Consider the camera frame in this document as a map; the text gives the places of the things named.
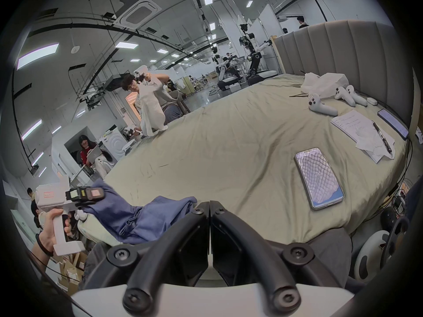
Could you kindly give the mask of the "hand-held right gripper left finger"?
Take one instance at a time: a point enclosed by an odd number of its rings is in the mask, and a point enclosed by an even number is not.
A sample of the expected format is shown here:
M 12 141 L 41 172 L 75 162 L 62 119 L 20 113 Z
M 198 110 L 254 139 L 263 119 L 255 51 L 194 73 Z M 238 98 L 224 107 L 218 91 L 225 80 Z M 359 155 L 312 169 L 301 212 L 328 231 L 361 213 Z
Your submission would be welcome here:
M 210 203 L 203 202 L 159 239 L 120 245 L 108 261 L 128 275 L 122 305 L 129 314 L 154 310 L 162 284 L 193 287 L 209 266 Z

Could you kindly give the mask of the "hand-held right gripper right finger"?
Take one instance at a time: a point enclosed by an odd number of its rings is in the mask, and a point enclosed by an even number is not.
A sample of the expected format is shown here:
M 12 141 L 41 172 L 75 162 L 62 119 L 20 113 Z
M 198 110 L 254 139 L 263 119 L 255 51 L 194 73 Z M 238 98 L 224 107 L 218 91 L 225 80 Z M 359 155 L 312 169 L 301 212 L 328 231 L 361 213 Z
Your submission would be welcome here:
M 271 313 L 291 314 L 300 307 L 301 296 L 290 268 L 302 267 L 314 258 L 310 246 L 271 244 L 218 201 L 210 202 L 210 241 L 213 267 L 229 287 L 255 280 L 263 288 Z

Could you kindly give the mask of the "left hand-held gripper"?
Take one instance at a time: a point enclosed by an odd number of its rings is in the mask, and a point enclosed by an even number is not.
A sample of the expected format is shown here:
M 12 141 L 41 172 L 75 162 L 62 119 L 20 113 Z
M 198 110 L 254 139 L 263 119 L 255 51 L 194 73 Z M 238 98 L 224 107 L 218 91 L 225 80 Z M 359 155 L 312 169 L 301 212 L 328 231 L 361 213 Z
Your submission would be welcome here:
M 83 242 L 69 240 L 65 236 L 64 222 L 69 212 L 77 207 L 95 204 L 105 198 L 102 188 L 74 187 L 70 188 L 69 178 L 61 177 L 59 183 L 40 185 L 35 190 L 35 202 L 38 208 L 49 213 L 53 209 L 62 209 L 62 213 L 52 220 L 56 243 L 53 244 L 57 256 L 72 255 L 83 251 Z

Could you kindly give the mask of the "person's left hand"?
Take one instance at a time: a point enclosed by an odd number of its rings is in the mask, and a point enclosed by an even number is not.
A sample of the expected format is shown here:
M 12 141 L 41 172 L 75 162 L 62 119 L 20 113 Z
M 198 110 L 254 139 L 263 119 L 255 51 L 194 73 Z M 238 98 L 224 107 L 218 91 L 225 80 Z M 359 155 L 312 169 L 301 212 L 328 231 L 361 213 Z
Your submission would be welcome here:
M 56 217 L 62 219 L 63 209 L 54 208 L 45 214 L 45 224 L 43 231 L 39 234 L 39 240 L 45 249 L 49 252 L 54 251 L 56 245 L 56 237 L 54 233 L 53 221 Z

